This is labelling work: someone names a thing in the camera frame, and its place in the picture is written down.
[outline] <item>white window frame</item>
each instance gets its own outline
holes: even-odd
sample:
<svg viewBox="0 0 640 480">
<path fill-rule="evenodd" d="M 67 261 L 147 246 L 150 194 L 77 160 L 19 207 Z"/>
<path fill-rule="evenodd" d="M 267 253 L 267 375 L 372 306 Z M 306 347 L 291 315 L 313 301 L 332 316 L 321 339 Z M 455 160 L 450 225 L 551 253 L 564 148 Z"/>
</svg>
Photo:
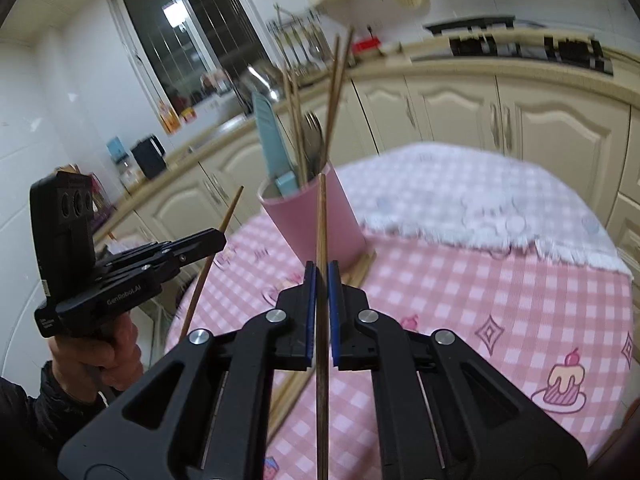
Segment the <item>white window frame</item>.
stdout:
<svg viewBox="0 0 640 480">
<path fill-rule="evenodd" d="M 205 67 L 209 71 L 215 72 L 220 68 L 220 63 L 209 42 L 204 41 L 206 35 L 195 17 L 191 4 L 188 0 L 173 1 L 182 1 L 187 8 L 189 17 L 184 23 L 185 28 Z M 251 0 L 239 1 L 258 36 L 258 40 L 267 53 L 267 56 L 273 64 L 278 65 L 280 63 L 280 54 L 273 43 L 273 39 L 271 38 L 265 23 L 260 18 L 254 3 Z M 142 42 L 140 41 L 133 22 L 131 21 L 129 11 L 127 10 L 124 0 L 110 0 L 110 6 L 114 22 L 116 23 L 116 28 L 118 29 L 120 38 L 122 39 L 122 44 L 129 56 L 129 62 L 138 77 L 147 99 L 152 104 L 152 107 L 157 114 L 159 114 L 159 100 L 161 100 L 165 105 L 173 108 L 171 101 L 169 101 L 169 98 L 164 91 L 164 88 L 162 88 L 160 80 L 158 79 L 151 62 L 149 61 L 149 58 L 146 56 L 145 50 L 142 47 Z M 205 105 L 210 102 L 210 100 L 216 98 L 216 96 L 209 96 L 197 103 L 194 108 L 197 110 L 200 105 Z"/>
</svg>

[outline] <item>screw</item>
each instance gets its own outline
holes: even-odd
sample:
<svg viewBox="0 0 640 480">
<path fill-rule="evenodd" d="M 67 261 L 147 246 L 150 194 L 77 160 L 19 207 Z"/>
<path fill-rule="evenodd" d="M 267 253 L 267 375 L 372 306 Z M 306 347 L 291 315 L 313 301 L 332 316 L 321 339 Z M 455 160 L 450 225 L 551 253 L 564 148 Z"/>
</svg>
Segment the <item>screw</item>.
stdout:
<svg viewBox="0 0 640 480">
<path fill-rule="evenodd" d="M 450 345 L 456 340 L 456 336 L 451 330 L 438 330 L 435 339 L 441 345 Z"/>
<path fill-rule="evenodd" d="M 287 319 L 287 313 L 279 308 L 274 308 L 267 312 L 267 321 L 270 323 L 279 323 Z"/>
<path fill-rule="evenodd" d="M 371 309 L 361 310 L 358 313 L 358 319 L 363 323 L 375 323 L 378 317 L 378 313 Z"/>
<path fill-rule="evenodd" d="M 194 345 L 201 345 L 209 340 L 209 332 L 203 328 L 198 328 L 189 334 L 189 341 Z"/>
</svg>

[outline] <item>hand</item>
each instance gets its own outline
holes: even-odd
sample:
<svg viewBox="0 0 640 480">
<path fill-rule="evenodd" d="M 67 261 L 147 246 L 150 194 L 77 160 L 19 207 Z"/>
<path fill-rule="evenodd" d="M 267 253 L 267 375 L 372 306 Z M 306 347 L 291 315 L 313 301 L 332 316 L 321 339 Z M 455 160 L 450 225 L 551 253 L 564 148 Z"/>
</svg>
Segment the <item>hand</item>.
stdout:
<svg viewBox="0 0 640 480">
<path fill-rule="evenodd" d="M 52 372 L 58 384 L 70 396 L 91 404 L 98 389 L 84 365 L 102 367 L 102 382 L 116 390 L 126 390 L 142 375 L 140 348 L 136 345 L 138 329 L 129 314 L 114 322 L 113 343 L 88 338 L 58 335 L 49 338 Z"/>
</svg>

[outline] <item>kitchen counter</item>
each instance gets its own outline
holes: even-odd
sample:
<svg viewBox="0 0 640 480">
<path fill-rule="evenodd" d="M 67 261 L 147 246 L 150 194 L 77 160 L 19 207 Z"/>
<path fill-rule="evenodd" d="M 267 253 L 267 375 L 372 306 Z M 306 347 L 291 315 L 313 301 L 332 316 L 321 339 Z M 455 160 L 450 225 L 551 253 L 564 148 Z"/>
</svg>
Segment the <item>kitchen counter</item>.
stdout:
<svg viewBox="0 0 640 480">
<path fill-rule="evenodd" d="M 419 56 L 419 48 L 414 45 L 410 50 L 406 48 L 404 52 L 405 54 L 394 54 L 363 62 L 349 70 L 347 78 L 358 81 L 369 78 L 428 75 L 512 76 L 570 86 L 640 108 L 640 62 L 632 55 L 611 49 L 607 54 L 613 60 L 613 77 L 556 63 L 496 57 L 456 57 L 411 62 L 408 55 Z M 304 104 L 327 92 L 327 88 L 328 81 L 324 80 L 302 90 L 301 103 Z M 286 102 L 279 102 L 273 108 L 276 113 L 283 112 L 286 110 Z M 166 171 L 152 181 L 142 184 L 132 196 L 119 201 L 116 204 L 118 210 L 94 235 L 94 240 L 104 238 L 122 219 L 145 203 L 159 189 L 167 186 L 217 150 L 255 129 L 254 118 L 233 121 L 235 122 L 231 126 L 228 121 L 222 126 L 208 128 L 170 154 L 167 157 Z"/>
</svg>

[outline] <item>pink utensil holder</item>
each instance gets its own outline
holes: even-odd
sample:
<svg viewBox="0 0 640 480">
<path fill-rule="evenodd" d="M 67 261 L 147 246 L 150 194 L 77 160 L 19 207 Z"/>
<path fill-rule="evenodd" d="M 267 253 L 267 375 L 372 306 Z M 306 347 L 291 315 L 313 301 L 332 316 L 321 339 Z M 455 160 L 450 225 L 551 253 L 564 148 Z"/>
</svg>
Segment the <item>pink utensil holder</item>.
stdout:
<svg viewBox="0 0 640 480">
<path fill-rule="evenodd" d="M 338 260 L 340 268 L 345 270 L 366 250 L 367 243 L 334 167 L 327 164 L 322 172 L 326 175 L 328 260 Z M 258 200 L 300 262 L 314 262 L 318 179 L 313 179 L 302 190 L 286 197 L 280 196 L 275 184 L 266 180 L 258 189 Z"/>
</svg>

